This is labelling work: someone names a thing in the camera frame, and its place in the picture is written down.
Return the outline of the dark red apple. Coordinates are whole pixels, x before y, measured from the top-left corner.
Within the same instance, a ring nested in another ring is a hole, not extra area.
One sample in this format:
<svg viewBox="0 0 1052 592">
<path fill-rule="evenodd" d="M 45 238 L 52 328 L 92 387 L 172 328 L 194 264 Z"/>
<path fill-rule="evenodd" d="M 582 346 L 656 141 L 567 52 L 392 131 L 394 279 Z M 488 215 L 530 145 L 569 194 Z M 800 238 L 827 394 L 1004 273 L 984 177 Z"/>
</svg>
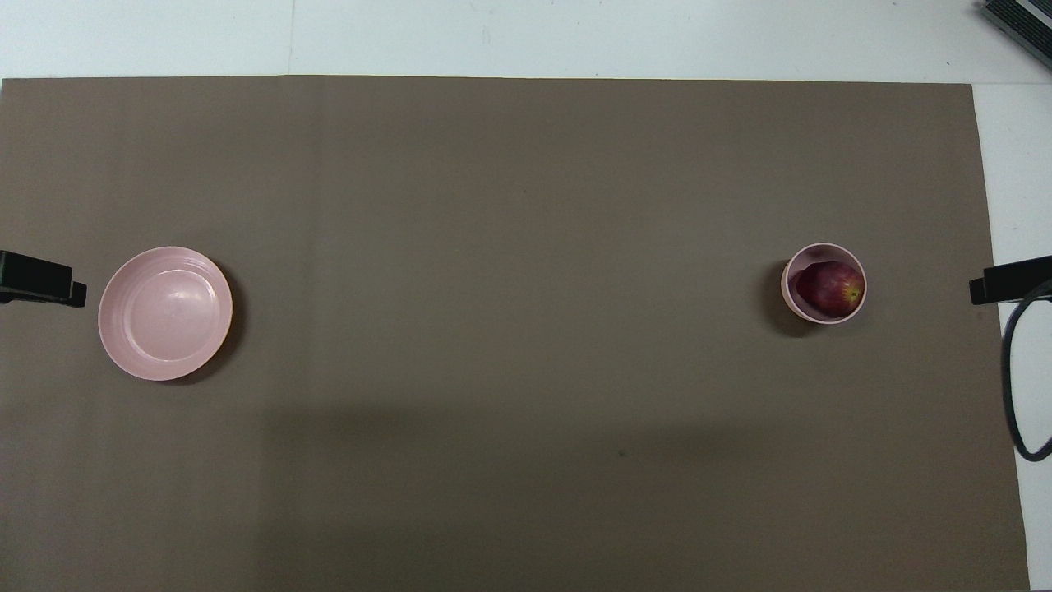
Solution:
<svg viewBox="0 0 1052 592">
<path fill-rule="evenodd" d="M 850 317 L 863 303 L 865 277 L 844 262 L 821 261 L 797 274 L 796 292 L 820 314 Z"/>
</svg>

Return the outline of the pink plate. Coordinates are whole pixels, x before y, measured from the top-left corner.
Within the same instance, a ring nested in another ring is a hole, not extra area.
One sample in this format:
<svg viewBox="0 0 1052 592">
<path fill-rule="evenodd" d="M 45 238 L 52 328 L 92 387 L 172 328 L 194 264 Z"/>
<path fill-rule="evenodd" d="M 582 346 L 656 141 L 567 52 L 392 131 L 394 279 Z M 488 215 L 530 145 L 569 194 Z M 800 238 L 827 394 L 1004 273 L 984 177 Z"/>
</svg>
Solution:
<svg viewBox="0 0 1052 592">
<path fill-rule="evenodd" d="M 165 246 L 127 260 L 100 299 L 97 327 L 121 371 L 151 382 L 206 366 L 232 326 L 232 288 L 210 258 Z"/>
</svg>

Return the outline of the pink bowl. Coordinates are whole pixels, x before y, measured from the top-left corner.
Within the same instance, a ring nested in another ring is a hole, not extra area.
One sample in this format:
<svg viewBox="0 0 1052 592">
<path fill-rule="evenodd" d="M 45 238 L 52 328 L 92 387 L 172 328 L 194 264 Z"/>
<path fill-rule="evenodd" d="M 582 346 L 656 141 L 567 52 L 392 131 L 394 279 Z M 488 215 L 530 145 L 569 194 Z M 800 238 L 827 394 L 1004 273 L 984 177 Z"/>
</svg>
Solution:
<svg viewBox="0 0 1052 592">
<path fill-rule="evenodd" d="M 836 262 L 850 267 L 861 275 L 861 293 L 857 303 L 853 304 L 853 309 L 842 317 L 834 317 L 820 311 L 820 308 L 811 306 L 796 291 L 797 275 L 803 270 L 815 263 Z M 844 247 L 833 243 L 813 243 L 810 246 L 802 247 L 796 256 L 790 258 L 784 269 L 782 269 L 781 280 L 778 280 L 782 299 L 787 308 L 801 319 L 816 325 L 838 325 L 855 317 L 865 303 L 865 271 L 856 256 L 846 250 Z"/>
</svg>

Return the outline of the grey ribbed device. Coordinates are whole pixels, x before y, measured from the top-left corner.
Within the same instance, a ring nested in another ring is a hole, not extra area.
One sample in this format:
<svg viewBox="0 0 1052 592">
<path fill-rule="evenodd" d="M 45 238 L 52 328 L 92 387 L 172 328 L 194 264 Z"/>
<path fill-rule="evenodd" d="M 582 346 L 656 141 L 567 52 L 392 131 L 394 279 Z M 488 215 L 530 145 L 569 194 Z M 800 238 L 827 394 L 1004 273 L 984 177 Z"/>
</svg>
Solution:
<svg viewBox="0 0 1052 592">
<path fill-rule="evenodd" d="M 1052 55 L 1052 0 L 985 0 L 980 13 L 1019 44 Z"/>
</svg>

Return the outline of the brown table mat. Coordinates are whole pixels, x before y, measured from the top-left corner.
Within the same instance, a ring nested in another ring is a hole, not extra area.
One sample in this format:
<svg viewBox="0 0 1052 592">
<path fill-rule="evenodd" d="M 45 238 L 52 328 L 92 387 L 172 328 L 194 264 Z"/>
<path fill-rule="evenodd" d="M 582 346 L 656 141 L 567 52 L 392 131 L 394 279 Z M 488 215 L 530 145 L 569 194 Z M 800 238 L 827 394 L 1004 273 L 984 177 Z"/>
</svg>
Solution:
<svg viewBox="0 0 1052 592">
<path fill-rule="evenodd" d="M 232 326 L 151 382 L 165 246 Z M 8 79 L 0 248 L 89 285 L 0 306 L 1 592 L 1029 586 L 970 86 Z"/>
</svg>

